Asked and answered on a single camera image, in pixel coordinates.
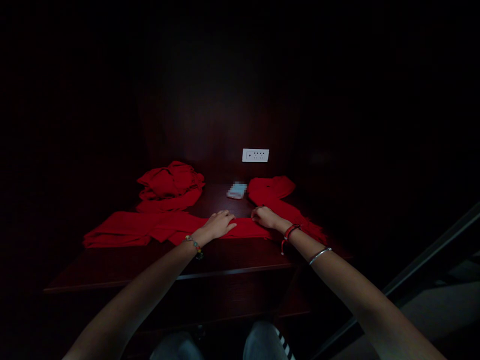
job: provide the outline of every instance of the silver bangle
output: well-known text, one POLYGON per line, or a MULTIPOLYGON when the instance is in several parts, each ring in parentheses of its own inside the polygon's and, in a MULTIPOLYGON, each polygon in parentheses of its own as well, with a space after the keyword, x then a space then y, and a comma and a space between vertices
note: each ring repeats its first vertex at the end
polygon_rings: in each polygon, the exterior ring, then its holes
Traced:
POLYGON ((326 247, 324 248, 322 251, 320 251, 317 255, 315 255, 313 257, 313 259, 310 261, 310 263, 308 265, 312 265, 314 263, 315 260, 317 260, 317 258, 322 255, 323 253, 326 253, 327 251, 332 251, 332 248, 331 247, 326 247))

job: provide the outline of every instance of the hand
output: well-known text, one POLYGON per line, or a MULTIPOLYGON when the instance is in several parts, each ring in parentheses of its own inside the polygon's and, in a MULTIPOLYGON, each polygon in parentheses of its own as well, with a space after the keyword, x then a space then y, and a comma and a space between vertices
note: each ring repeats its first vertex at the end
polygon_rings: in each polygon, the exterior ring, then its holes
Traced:
POLYGON ((235 215, 228 210, 215 212, 210 216, 205 225, 195 231, 191 237, 195 239, 200 247, 203 247, 213 239, 222 237, 236 227, 236 223, 230 223, 233 219, 235 219, 235 215))
POLYGON ((282 234, 292 226, 290 221, 278 216, 266 206, 254 208, 251 212, 251 219, 266 228, 278 230, 282 234))

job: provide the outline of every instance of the person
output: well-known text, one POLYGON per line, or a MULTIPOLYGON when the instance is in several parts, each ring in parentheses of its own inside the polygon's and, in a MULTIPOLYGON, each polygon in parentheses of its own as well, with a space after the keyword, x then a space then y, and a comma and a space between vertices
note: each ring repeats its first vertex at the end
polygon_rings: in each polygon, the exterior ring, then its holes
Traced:
MULTIPOLYGON (((191 237, 203 248, 233 229, 234 218, 228 210, 216 212, 191 237)), ((256 207, 251 218, 282 234, 292 226, 266 206, 256 207)), ((308 262, 321 252, 311 267, 356 317, 381 359, 445 359, 401 311, 348 262, 301 229, 291 231, 289 242, 308 262)), ((64 359, 119 359, 140 324, 197 253, 191 241, 184 241, 150 265, 95 316, 64 359)), ((289 359, 291 355, 287 357, 275 331, 269 323, 256 323, 245 343, 243 358, 289 359)), ((151 359, 203 357, 190 335, 183 332, 162 340, 151 359)))

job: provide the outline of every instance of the small package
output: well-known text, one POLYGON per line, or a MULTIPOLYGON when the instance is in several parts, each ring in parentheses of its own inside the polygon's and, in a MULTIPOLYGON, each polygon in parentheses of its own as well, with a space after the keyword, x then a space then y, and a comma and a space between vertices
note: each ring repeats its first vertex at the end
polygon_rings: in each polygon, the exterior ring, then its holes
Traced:
POLYGON ((227 198, 242 199, 247 191, 247 184, 242 181, 235 181, 230 190, 226 193, 227 198))

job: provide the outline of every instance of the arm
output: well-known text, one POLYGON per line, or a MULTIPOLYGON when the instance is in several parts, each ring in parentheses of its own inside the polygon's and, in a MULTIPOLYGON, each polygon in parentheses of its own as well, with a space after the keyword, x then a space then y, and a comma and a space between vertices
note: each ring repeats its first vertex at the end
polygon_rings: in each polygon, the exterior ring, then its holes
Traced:
MULTIPOLYGON (((252 220, 282 234, 292 225, 265 206, 253 210, 252 220)), ((289 242, 308 262, 325 248, 299 229, 289 242)), ((312 268, 356 317, 381 359, 445 359, 375 285, 333 251, 320 255, 312 268)))
MULTIPOLYGON (((228 210, 212 214, 192 234, 203 248, 237 224, 228 210)), ((82 331, 64 359, 119 359, 140 324, 157 306, 174 281, 197 254, 191 241, 172 249, 138 275, 82 331)))

